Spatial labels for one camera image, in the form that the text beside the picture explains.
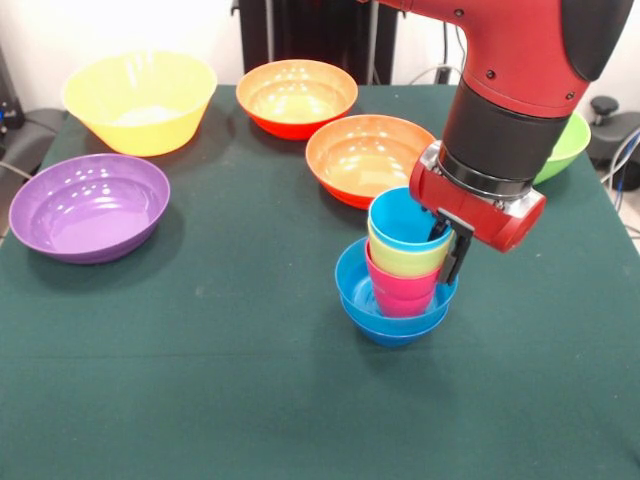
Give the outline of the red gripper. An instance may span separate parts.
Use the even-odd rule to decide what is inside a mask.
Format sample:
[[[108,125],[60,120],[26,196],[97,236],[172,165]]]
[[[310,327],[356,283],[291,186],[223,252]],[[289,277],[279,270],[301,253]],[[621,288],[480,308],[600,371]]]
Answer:
[[[446,177],[439,156],[445,152],[439,140],[431,143],[414,165],[409,191],[422,207],[437,213],[442,210],[454,220],[470,225],[453,225],[455,242],[441,267],[441,282],[452,285],[462,267],[473,237],[506,253],[519,246],[542,215],[546,198],[534,189],[514,200],[497,200],[469,191]],[[429,241],[446,237],[449,221],[439,217],[428,236]]]

